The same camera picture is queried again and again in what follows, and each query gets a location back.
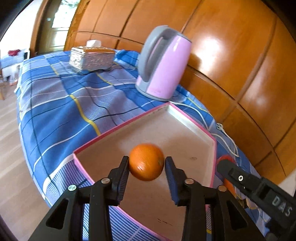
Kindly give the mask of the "small orange kumquat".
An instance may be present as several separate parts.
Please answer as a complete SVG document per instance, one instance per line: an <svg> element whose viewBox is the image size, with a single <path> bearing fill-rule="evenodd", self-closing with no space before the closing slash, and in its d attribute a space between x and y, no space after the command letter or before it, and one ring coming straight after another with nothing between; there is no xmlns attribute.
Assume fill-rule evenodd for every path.
<svg viewBox="0 0 296 241"><path fill-rule="evenodd" d="M129 170L141 181L152 181L159 177L165 164L162 150L151 143L135 146L129 154Z"/></svg>

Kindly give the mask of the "red cherry tomato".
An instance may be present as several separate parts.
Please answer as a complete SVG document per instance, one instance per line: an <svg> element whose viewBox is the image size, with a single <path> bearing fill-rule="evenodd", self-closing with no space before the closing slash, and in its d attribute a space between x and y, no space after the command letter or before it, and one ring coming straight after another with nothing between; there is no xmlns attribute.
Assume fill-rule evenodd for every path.
<svg viewBox="0 0 296 241"><path fill-rule="evenodd" d="M222 160L228 160L234 164L236 164L236 161L230 156L230 155L223 155L219 157L216 161L216 164L218 165ZM231 194L236 198L236 192L235 188L232 185L231 182L229 182L226 178L223 178L223 185L231 192Z"/></svg>

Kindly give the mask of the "pink shallow cardboard box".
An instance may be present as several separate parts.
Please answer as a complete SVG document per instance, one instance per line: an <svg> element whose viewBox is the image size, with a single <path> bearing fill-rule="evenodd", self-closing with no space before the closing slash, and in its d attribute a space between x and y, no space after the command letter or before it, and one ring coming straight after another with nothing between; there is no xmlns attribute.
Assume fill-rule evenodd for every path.
<svg viewBox="0 0 296 241"><path fill-rule="evenodd" d="M216 141L195 120L172 104L153 108L75 150L76 167L90 183L108 176L132 148L157 145L175 166L201 185L212 187ZM110 207L115 240L180 240L186 209L171 200L165 173L151 182L129 176L119 206Z"/></svg>

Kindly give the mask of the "blue plaid tablecloth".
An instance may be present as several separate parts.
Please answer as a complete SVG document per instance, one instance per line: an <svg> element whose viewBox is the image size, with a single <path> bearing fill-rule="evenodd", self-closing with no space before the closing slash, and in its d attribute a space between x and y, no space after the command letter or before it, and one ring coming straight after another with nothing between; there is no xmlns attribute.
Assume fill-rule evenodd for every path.
<svg viewBox="0 0 296 241"><path fill-rule="evenodd" d="M17 95L18 129L33 181L51 207L71 184L90 182L74 164L73 152L99 134L162 102L135 88L136 51L116 51L110 71L77 75L69 65L70 51L40 55L21 68ZM245 154L232 143L215 119L188 90L179 85L172 101L217 138L217 158L232 152L244 171L258 177Z"/></svg>

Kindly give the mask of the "pink electric kettle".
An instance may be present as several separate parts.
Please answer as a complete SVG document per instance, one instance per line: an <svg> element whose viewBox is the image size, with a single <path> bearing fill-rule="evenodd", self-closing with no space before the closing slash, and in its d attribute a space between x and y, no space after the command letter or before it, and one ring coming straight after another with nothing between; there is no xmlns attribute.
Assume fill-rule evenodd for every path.
<svg viewBox="0 0 296 241"><path fill-rule="evenodd" d="M191 45L186 36L169 26L155 27L139 56L135 88L151 99L170 100L189 61Z"/></svg>

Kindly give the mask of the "silver ornate tissue box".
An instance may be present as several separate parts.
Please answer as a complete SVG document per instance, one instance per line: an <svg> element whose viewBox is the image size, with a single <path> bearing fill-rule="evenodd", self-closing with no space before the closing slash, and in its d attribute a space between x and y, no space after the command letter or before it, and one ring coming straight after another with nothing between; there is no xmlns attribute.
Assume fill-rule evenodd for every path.
<svg viewBox="0 0 296 241"><path fill-rule="evenodd" d="M100 40L88 40L85 46L72 47L69 64L80 73L106 71L111 68L114 49L101 45Z"/></svg>

